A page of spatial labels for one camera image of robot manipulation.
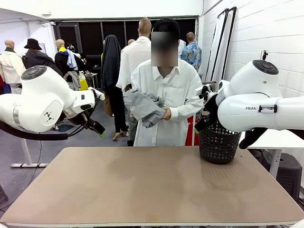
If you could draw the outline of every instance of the gray floor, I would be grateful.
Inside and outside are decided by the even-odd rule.
[[[56,142],[42,142],[42,151],[40,163],[51,162],[59,152],[65,147],[71,146],[126,146],[127,138],[119,138],[118,141],[113,141],[114,136],[114,118],[105,114],[104,108],[98,106],[96,111],[92,115],[92,119],[99,121],[106,129],[106,135],[99,137],[95,132],[90,130],[83,130],[81,133],[69,138],[65,141]],[[33,162],[37,162],[40,154],[40,142],[27,140],[28,149]],[[14,201],[21,192],[28,186],[34,170],[31,169],[18,169],[11,168],[12,163],[23,163],[24,157],[21,150],[20,139],[9,135],[0,130],[0,184],[9,197],[9,201],[0,201],[0,209],[9,205]],[[43,168],[37,168],[35,176],[38,176],[42,172]]]

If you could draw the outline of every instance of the red fabric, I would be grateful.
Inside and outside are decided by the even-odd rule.
[[[187,138],[186,138],[186,146],[192,146],[192,134],[195,134],[193,131],[193,116],[188,118],[188,133],[187,133]],[[198,146],[199,145],[199,136],[197,134],[194,135],[194,145]]]
[[[4,86],[4,82],[3,82],[3,80],[2,80],[2,77],[1,77],[1,75],[0,75],[0,86]]]

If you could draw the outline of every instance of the black basket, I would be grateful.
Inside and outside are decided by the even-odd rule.
[[[202,130],[199,136],[201,158],[216,164],[226,164],[236,154],[241,133],[229,131],[217,121]]]

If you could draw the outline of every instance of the folded gray garment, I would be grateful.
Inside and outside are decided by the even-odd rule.
[[[124,105],[130,109],[137,120],[142,120],[146,128],[156,125],[165,115],[164,100],[153,94],[145,94],[137,89],[123,93]]]

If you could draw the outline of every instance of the brown tabletop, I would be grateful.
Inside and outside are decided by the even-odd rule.
[[[28,226],[276,225],[304,213],[247,150],[202,161],[198,147],[65,148],[0,222]]]

